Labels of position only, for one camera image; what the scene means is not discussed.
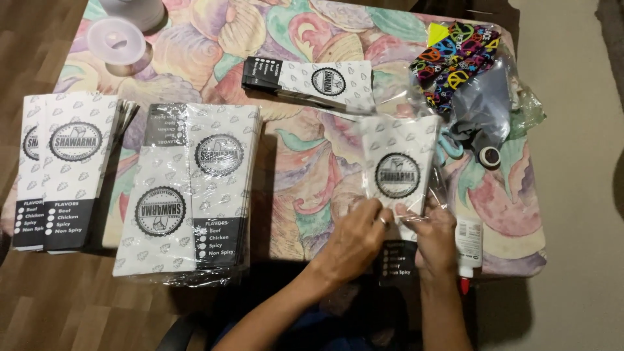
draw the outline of scissors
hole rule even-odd
[[[452,145],[444,136],[452,140]],[[449,157],[458,160],[464,155],[464,146],[453,138],[453,133],[447,127],[442,127],[437,138],[436,152],[439,164],[443,166],[446,162],[445,152]]]

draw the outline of human hand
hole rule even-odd
[[[433,196],[427,197],[424,217],[408,210],[404,204],[397,204],[395,210],[402,217],[403,224],[416,232],[416,267],[421,282],[454,281],[457,275],[457,221],[453,214],[439,205]]]
[[[386,226],[380,219],[388,224],[394,222],[392,211],[385,209],[378,199],[359,202],[348,215],[336,221],[327,244],[306,270],[320,277],[331,290],[360,276],[384,241]]]

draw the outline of table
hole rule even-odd
[[[249,55],[299,62],[370,60],[382,112],[405,114],[407,65],[426,48],[431,21],[409,12],[324,0],[164,0],[168,21],[147,36],[153,57],[131,76],[115,72],[87,50],[89,23],[105,16],[89,0],[55,92],[99,90],[138,102],[125,133],[102,244],[116,247],[125,219],[147,107],[157,102],[256,104],[265,126],[252,192],[255,257],[309,260],[334,220],[363,196],[361,140],[354,123],[310,107],[285,104],[240,88]],[[511,45],[509,33],[503,42]],[[506,142],[502,162],[489,171],[471,154],[445,166],[449,203],[457,214],[484,223],[483,273],[533,276],[546,264],[535,177],[526,138]],[[15,201],[15,189],[6,208]],[[10,210],[3,217],[13,217]],[[12,227],[3,228],[12,233]]]

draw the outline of white bottle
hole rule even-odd
[[[483,256],[483,221],[476,218],[457,216],[455,228],[455,245],[457,246],[459,275],[462,277],[462,292],[469,288],[469,278],[474,275],[473,269],[482,265]]]
[[[109,16],[127,19],[142,32],[154,28],[165,16],[161,0],[100,0],[100,3]]]

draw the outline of forearm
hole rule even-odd
[[[331,291],[327,281],[305,269],[284,289],[264,301],[238,322],[213,351],[268,350],[310,306]]]
[[[453,277],[421,281],[421,301],[425,351],[472,351]]]

